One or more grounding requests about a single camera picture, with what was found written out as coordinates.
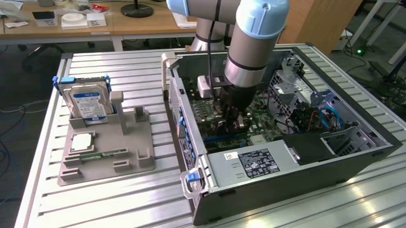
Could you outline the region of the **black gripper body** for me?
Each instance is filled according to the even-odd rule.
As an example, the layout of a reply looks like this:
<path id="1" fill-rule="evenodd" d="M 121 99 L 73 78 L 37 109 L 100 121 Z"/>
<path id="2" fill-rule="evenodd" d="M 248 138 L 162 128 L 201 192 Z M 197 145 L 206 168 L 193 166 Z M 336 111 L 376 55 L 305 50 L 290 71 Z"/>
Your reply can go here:
<path id="1" fill-rule="evenodd" d="M 226 110 L 244 111 L 252 103 L 254 96 L 254 86 L 242 88 L 237 86 L 225 86 L 220 89 L 220 108 L 221 112 Z"/>

